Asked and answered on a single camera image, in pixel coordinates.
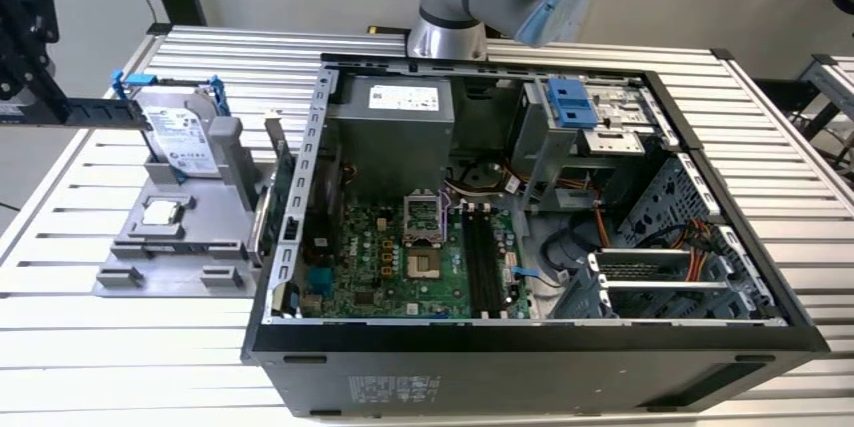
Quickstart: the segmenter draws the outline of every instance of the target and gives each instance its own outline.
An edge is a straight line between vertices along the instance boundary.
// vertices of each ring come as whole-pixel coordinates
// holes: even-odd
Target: metal rail
[[[168,36],[145,39],[125,70],[146,66],[148,73],[198,80],[216,73],[228,82],[230,109],[245,126],[242,143],[256,159],[272,159],[264,112],[278,111],[288,145],[297,148],[318,54],[393,56],[402,50],[398,36],[176,27]],[[489,55],[495,61],[657,71],[832,349],[827,359],[696,416],[599,417],[595,423],[793,426],[809,416],[816,426],[854,424],[851,193],[737,65],[705,50],[577,44],[532,50],[508,41],[492,41]],[[854,59],[845,62],[854,70]],[[262,371],[238,362],[249,299],[88,295],[110,237],[145,181],[145,155],[142,139],[132,132],[77,136],[0,239],[0,292],[9,293],[0,300],[0,385],[16,386],[0,399],[0,412],[40,412],[14,415],[21,423],[41,424],[53,418],[90,424],[128,419],[165,425],[176,419],[280,422],[288,413]],[[116,410],[129,408],[144,410]],[[541,416],[373,422],[565,425],[591,420]]]

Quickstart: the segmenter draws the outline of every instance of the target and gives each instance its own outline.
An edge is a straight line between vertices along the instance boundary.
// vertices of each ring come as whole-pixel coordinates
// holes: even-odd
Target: orange wire
[[[703,254],[703,257],[700,258],[699,262],[696,263],[696,269],[693,272],[693,282],[699,282],[699,274],[703,273],[703,266],[705,265],[705,260],[708,259],[708,252],[705,252]]]
[[[676,237],[676,240],[673,240],[672,245],[669,246],[671,249],[677,249],[681,247],[681,244],[684,244],[684,237],[687,233],[688,233],[688,229],[685,227],[685,229],[679,234],[679,237]]]
[[[599,210],[599,198],[601,197],[601,191],[596,190],[596,203],[593,204],[593,213],[596,215],[596,227],[599,228],[599,240],[601,247],[609,247],[611,241],[608,240],[608,233],[604,228],[604,221],[601,220],[601,211]]]
[[[691,255],[688,257],[688,275],[684,277],[685,282],[691,282],[692,275],[693,275],[693,247],[691,247]]]

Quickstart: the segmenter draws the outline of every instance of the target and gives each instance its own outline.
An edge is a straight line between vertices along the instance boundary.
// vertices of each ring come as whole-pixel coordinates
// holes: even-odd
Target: blue clip
[[[124,77],[121,69],[113,70],[112,75],[109,76],[109,86],[112,87],[112,91],[116,93],[116,97],[121,100],[128,100],[128,96],[124,93],[124,85],[121,85],[121,77]]]
[[[599,115],[580,80],[548,79],[547,94],[559,127],[592,129],[599,124]]]
[[[213,88],[213,97],[216,97],[216,110],[218,115],[230,117],[230,109],[228,108],[228,99],[225,98],[225,84],[220,78],[214,75],[208,80],[208,84]]]
[[[519,274],[521,277],[539,277],[539,273],[533,269],[523,269],[521,267],[513,267],[509,269],[513,274]]]
[[[128,78],[124,79],[124,85],[133,87],[145,87],[157,83],[157,76],[150,74],[128,74]]]

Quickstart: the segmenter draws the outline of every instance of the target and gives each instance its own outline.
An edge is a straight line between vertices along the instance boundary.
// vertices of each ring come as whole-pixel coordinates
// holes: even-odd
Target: computer chassis
[[[281,222],[242,353],[296,416],[700,411],[828,350],[653,72],[324,55]]]

